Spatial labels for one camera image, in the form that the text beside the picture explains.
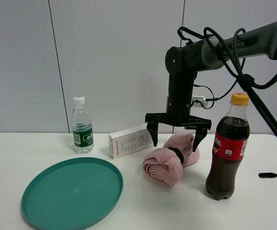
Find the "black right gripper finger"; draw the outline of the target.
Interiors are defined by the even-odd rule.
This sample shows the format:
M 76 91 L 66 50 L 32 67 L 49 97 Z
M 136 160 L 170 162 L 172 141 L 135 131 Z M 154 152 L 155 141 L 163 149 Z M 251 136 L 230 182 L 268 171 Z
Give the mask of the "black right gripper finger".
M 152 138 L 154 147 L 156 147 L 158 144 L 158 123 L 148 121 L 146 128 Z

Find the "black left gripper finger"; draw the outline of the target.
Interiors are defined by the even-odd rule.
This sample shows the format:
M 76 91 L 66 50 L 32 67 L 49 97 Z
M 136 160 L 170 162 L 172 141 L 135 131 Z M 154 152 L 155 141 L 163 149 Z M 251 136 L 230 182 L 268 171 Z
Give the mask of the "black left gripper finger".
M 199 144 L 203 141 L 203 139 L 206 136 L 207 136 L 207 130 L 206 129 L 196 130 L 195 137 L 194 137 L 194 142 L 193 142 L 193 147 L 192 147 L 193 152 L 196 152 Z

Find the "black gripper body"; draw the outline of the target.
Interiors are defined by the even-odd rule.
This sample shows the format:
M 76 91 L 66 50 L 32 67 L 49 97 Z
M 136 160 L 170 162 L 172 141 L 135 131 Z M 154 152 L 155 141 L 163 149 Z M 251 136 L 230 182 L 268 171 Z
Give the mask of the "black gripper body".
M 147 129 L 157 131 L 159 124 L 172 127 L 184 127 L 190 130 L 210 130 L 212 122 L 209 119 L 196 117 L 190 114 L 191 101 L 184 103 L 172 102 L 167 99 L 165 113 L 147 113 L 145 122 Z

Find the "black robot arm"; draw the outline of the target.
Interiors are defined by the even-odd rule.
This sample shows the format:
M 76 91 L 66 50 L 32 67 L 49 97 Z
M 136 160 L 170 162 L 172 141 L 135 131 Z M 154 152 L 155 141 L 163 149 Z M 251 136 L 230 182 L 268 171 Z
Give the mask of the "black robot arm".
M 244 74 L 239 59 L 266 55 L 277 60 L 277 22 L 265 25 L 249 32 L 239 30 L 233 37 L 223 39 L 213 29 L 206 27 L 203 34 L 198 34 L 186 27 L 183 32 L 197 37 L 197 41 L 186 40 L 183 47 L 170 48 L 165 57 L 165 66 L 169 73 L 168 96 L 164 113 L 147 113 L 145 121 L 153 143 L 158 142 L 158 125 L 160 123 L 173 127 L 184 127 L 196 131 L 194 146 L 206 137 L 211 128 L 211 121 L 192 116 L 192 91 L 194 80 L 201 71 L 215 70 L 227 66 L 231 61 L 234 69 L 230 74 L 235 77 L 241 88 L 248 93 L 254 106 L 277 137 L 277 122 L 255 93 L 255 89 L 267 89 L 277 82 L 277 74 L 266 84 L 259 85 L 254 79 Z

